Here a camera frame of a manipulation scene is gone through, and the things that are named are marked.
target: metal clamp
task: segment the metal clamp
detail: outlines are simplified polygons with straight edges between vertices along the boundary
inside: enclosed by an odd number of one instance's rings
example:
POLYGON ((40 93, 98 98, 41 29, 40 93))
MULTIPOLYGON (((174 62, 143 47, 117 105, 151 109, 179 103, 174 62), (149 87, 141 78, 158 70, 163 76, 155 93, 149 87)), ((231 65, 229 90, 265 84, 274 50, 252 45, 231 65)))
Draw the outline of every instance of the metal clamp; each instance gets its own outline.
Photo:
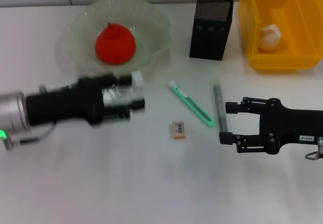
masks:
POLYGON ((317 143, 317 152, 311 152, 305 155, 305 158, 308 160, 318 160, 323 158, 323 137, 319 137, 316 141, 317 143))

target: barcode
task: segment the barcode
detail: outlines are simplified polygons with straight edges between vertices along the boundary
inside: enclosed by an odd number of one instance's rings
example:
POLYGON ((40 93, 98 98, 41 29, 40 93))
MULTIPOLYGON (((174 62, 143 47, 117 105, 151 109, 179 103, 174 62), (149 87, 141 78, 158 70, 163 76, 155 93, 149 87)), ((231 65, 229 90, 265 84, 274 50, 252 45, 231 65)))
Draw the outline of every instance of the barcode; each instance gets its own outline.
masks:
POLYGON ((176 123, 177 133, 184 133, 183 123, 176 123))

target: red fruit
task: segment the red fruit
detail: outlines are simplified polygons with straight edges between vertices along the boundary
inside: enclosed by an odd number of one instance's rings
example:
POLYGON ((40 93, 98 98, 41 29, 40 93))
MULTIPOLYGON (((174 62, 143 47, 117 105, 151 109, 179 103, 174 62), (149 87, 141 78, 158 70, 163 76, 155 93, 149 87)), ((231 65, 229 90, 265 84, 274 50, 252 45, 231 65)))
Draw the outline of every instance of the red fruit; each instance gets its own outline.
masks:
POLYGON ((135 51, 132 33, 117 23, 108 23, 95 42, 96 55, 106 64, 123 64, 132 58, 135 51))

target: label sticker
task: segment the label sticker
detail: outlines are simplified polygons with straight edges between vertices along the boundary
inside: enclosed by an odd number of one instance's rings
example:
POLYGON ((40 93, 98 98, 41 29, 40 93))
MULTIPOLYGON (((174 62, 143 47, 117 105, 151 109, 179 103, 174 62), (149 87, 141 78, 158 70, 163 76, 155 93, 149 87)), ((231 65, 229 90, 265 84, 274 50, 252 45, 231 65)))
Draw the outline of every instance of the label sticker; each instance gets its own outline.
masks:
POLYGON ((314 141, 314 136, 299 136, 300 141, 307 141, 307 142, 313 142, 314 141))
POLYGON ((184 134, 184 122, 176 123, 176 133, 184 134))

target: eraser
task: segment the eraser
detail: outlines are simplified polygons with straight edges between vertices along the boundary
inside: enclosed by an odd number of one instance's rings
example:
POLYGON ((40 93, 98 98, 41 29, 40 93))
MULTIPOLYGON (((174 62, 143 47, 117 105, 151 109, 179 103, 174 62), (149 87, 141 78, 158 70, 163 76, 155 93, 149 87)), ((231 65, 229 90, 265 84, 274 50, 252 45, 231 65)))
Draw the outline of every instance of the eraser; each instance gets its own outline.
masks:
POLYGON ((173 122, 173 136, 174 139, 186 139, 186 132, 184 128, 184 122, 173 122))

